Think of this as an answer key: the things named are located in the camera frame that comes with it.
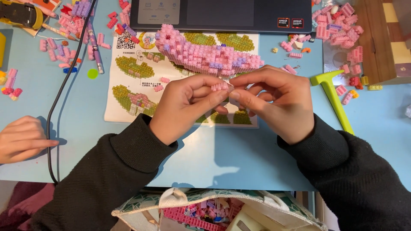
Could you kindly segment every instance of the yellow toy car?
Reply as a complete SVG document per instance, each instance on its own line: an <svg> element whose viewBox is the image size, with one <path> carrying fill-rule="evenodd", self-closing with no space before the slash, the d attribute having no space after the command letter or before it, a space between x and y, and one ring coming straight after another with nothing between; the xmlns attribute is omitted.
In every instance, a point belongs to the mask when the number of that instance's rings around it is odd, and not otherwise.
<svg viewBox="0 0 411 231"><path fill-rule="evenodd" d="M0 0L0 22L39 29L43 24L42 11L30 3Z"/></svg>

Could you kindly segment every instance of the black cable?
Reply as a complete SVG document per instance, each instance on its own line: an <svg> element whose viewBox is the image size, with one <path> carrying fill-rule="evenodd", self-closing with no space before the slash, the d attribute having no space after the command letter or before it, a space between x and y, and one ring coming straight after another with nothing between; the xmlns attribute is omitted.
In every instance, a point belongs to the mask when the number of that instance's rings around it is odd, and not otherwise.
<svg viewBox="0 0 411 231"><path fill-rule="evenodd" d="M73 60L73 62L72 62L72 65L70 66L69 72L67 73L66 78L64 79L63 84L61 85L60 90L59 90L58 93L57 93L57 96L56 96L56 98L55 98L55 100L54 100L54 103L53 103L53 105L51 106L50 112L48 113L48 117L47 117L47 129L46 129L46 130L47 130L47 139L48 139L48 140L50 139L50 121L51 121L51 115L53 114L54 108L55 108L58 100L60 99L60 95L61 95L61 93L63 92L64 86L66 86L67 80L69 80L69 77L70 77L70 74L72 73L73 67L76 65L76 60L77 60L77 58L79 57L80 50L81 50L81 45L82 45L82 43L83 43L83 37L84 37L85 29L87 28L87 23L88 23L88 20L89 20L89 18L90 18L91 12L93 11L93 8L94 8L95 3L96 3L96 0L93 0L92 3L91 3L90 11L89 11L89 13L88 13L88 15L87 15L87 18L84 20L84 26L83 26L83 29L82 29L82 31L81 31L81 37L80 37L79 46L77 47L76 56L74 57L74 60ZM58 181L57 181L56 178L54 177L53 168L52 168L52 165L51 165L51 148L50 148L50 147L47 148L47 160L48 160L48 171L50 172L51 179L53 180L53 182L54 182L55 184L58 184Z"/></svg>

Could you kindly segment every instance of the human hand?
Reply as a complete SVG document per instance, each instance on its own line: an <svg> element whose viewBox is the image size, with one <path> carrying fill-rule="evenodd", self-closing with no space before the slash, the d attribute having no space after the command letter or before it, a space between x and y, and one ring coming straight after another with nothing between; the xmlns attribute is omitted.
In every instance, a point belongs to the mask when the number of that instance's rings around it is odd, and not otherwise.
<svg viewBox="0 0 411 231"><path fill-rule="evenodd" d="M23 161L56 145L58 141L46 139L40 120L24 116L0 132L0 164Z"/></svg>
<svg viewBox="0 0 411 231"><path fill-rule="evenodd" d="M261 117L288 144L296 144L311 134L314 112L308 78L265 65L230 79L230 83L235 87L230 98L250 109L250 117Z"/></svg>
<svg viewBox="0 0 411 231"><path fill-rule="evenodd" d="M148 125L154 135L164 144L170 145L207 111L214 108L219 113L227 114L227 109L219 104L229 93L225 90L211 91L211 86L219 83L224 83L224 80L204 74L171 81L164 89Z"/></svg>

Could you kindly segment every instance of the bag of building blocks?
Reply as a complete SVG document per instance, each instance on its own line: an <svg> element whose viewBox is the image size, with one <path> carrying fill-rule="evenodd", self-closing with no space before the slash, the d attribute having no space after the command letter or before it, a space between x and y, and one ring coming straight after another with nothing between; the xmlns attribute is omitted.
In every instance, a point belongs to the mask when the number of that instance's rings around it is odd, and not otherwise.
<svg viewBox="0 0 411 231"><path fill-rule="evenodd" d="M326 231L288 192L170 188L140 192L115 209L136 231Z"/></svg>

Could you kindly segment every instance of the black sleeve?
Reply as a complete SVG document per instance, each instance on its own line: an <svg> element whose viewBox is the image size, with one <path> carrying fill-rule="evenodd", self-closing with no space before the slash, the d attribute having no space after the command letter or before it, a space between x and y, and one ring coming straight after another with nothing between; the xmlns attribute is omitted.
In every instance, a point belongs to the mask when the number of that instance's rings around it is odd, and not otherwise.
<svg viewBox="0 0 411 231"><path fill-rule="evenodd" d="M366 141L314 116L310 137L292 146L277 142L319 190L340 230L411 230L411 193L390 164Z"/></svg>
<svg viewBox="0 0 411 231"><path fill-rule="evenodd" d="M110 230L111 211L135 196L177 150L150 131L151 117L140 114L118 135L102 136L55 188L53 200L32 218L33 230Z"/></svg>

